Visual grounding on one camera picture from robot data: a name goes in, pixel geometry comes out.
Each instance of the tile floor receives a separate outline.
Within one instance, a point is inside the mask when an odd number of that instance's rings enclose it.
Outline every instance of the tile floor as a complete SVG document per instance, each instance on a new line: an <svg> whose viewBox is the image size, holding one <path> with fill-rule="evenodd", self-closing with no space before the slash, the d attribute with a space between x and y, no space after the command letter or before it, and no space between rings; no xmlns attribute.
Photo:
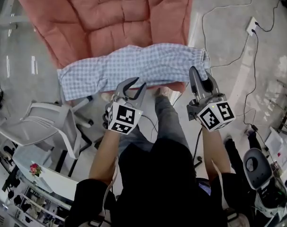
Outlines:
<svg viewBox="0 0 287 227"><path fill-rule="evenodd" d="M259 24L269 29L273 21L273 7L278 0L252 0L246 7L231 7L217 9L204 18L206 45L211 58L211 65L227 64L239 57L247 33L246 26L254 16ZM217 6L246 4L250 0L193 0L189 45L204 48L201 19L204 13ZM24 14L20 4L16 1L12 13ZM246 122L254 124L260 130L265 140L269 133L269 126L277 126L281 112L270 103L274 99L284 106L286 100L278 93L284 89L276 82L280 79L287 83L287 9L281 4L275 10L275 24L273 30L264 33L257 29L259 38L258 55L256 58L257 86L254 93L247 99ZM243 113L245 95L254 87L253 56L256 49L256 36L249 37L244 55L229 67L213 68L212 73L220 90L226 94L236 115ZM16 30L0 32L0 84L5 92L4 105L9 110L11 120L18 119L32 100L54 102L59 100L59 84L56 70L50 60L45 46L40 42L32 26L28 23L19 24ZM188 87L186 92L176 102L175 108L179 113L179 120L185 132L190 150L193 153L200 125L195 121L188 121L186 105L193 98ZM92 140L103 135L101 116L105 102L99 95L94 95L94 102L80 110L87 118L92 118L94 125L84 132ZM156 123L152 92L147 92L142 110ZM141 118L140 129L152 142L156 139L155 131L151 134L152 124L146 118ZM241 155L249 148L243 132L243 116L221 130L222 137L231 134ZM202 139L199 141L197 155L203 156ZM87 149L80 157L74 174L85 178L90 169L94 156L94 149ZM204 165L197 168L199 177L206 177ZM121 183L115 184L114 191L119 194Z"/></svg>

